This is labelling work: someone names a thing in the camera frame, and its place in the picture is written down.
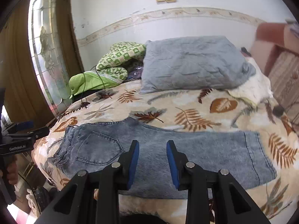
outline beige blanket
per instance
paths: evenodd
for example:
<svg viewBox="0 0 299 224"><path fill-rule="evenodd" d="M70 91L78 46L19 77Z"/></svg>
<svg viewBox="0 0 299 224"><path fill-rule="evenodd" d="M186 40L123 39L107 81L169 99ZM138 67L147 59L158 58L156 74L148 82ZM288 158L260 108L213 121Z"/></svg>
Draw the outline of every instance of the beige blanket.
<svg viewBox="0 0 299 224"><path fill-rule="evenodd" d="M138 93L140 86L141 81L128 82L72 104L35 148L33 156L42 173L59 189L69 181L47 161L57 151L58 140L63 138L68 125L119 121L131 116L152 126L178 131L258 131L278 176L247 192L269 219L297 198L298 137L286 116L280 119L272 115L272 109L277 105L275 99L265 100L257 108L252 108L225 91L171 90L141 95ZM186 200L120 196L119 202L121 212L149 213L171 224L185 223Z"/></svg>

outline floral border strip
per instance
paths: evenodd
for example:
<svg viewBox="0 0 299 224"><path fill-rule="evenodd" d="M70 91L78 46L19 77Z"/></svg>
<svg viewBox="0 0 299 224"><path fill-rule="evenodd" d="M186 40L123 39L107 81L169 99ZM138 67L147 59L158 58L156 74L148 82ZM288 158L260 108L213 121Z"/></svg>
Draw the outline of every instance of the floral border strip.
<svg viewBox="0 0 299 224"><path fill-rule="evenodd" d="M231 10L217 9L217 8L207 8L207 7L180 7L152 11L148 13L143 13L140 15L131 16L106 27L99 29L98 31L86 36L84 39L77 40L78 46L82 47L91 43L97 39L100 39L110 33L127 28L133 25L141 24L144 22L154 21L158 19L166 18L176 18L176 17L215 17L228 20L235 20L245 24L251 24L253 26L258 26L264 21L249 16L247 14L238 13Z"/></svg>

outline black cable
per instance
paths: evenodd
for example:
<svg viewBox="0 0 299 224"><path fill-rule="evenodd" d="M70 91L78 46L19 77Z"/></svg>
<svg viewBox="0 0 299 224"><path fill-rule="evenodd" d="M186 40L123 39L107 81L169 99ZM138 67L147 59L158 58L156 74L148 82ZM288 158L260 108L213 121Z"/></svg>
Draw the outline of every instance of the black cable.
<svg viewBox="0 0 299 224"><path fill-rule="evenodd" d="M38 202L37 202L37 199L36 199L36 196L35 196L35 193L34 193L34 190L33 188L31 188L30 184L27 182L27 180L18 173L18 175L28 184L29 188L31 189L32 193L33 193L33 196L35 198L35 201L36 201L36 204L37 204L37 207L38 207L38 211L39 211L39 214L41 214L41 211L40 211L40 208L39 208L39 205L38 205Z"/></svg>
<svg viewBox="0 0 299 224"><path fill-rule="evenodd" d="M104 93L106 94L105 84L104 84L104 82L103 82L101 76L99 75L97 69L95 69L95 72L97 73L98 77L101 79L101 81L102 81L102 83L103 83L103 87L104 87ZM83 93L84 93L85 86L86 86L86 78L85 78L85 74L84 74L84 72L83 72L82 74L83 74L83 76L84 76L84 88L83 88L83 91L82 91L82 93L81 93L81 103L83 103L83 101L82 101L82 97L83 97Z"/></svg>

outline jeans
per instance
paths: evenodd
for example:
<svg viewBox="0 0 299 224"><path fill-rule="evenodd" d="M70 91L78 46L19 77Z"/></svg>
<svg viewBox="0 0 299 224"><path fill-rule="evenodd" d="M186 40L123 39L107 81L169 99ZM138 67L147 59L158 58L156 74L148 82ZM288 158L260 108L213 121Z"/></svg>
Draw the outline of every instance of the jeans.
<svg viewBox="0 0 299 224"><path fill-rule="evenodd" d="M140 143L134 183L120 194L142 198L187 199L177 191L169 170L166 143L173 140L177 150L203 169L226 168L245 189L276 178L276 171L264 153L257 132L175 132L146 125L131 117L118 122L69 126L57 152L48 161L69 178L79 170L102 170L128 151L132 140Z"/></svg>

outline silver rivet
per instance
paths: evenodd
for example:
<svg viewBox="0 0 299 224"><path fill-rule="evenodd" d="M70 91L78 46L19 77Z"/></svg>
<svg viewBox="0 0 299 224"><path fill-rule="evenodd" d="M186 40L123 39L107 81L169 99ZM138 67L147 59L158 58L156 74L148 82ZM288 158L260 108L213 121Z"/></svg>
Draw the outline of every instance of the silver rivet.
<svg viewBox="0 0 299 224"><path fill-rule="evenodd" d="M221 170L220 170L220 173L221 173L222 175L228 175L228 174L229 174L229 171L228 171L227 169L221 169Z"/></svg>
<svg viewBox="0 0 299 224"><path fill-rule="evenodd" d="M78 174L78 176L82 177L85 174L87 174L87 172L86 172L86 170L80 170L77 174Z"/></svg>
<svg viewBox="0 0 299 224"><path fill-rule="evenodd" d="M188 168L193 168L194 166L195 166L194 162L189 161L186 163L186 167Z"/></svg>
<svg viewBox="0 0 299 224"><path fill-rule="evenodd" d="M118 168L120 166L121 166L121 164L117 161L115 161L114 163L111 164L111 167L114 167L114 168Z"/></svg>

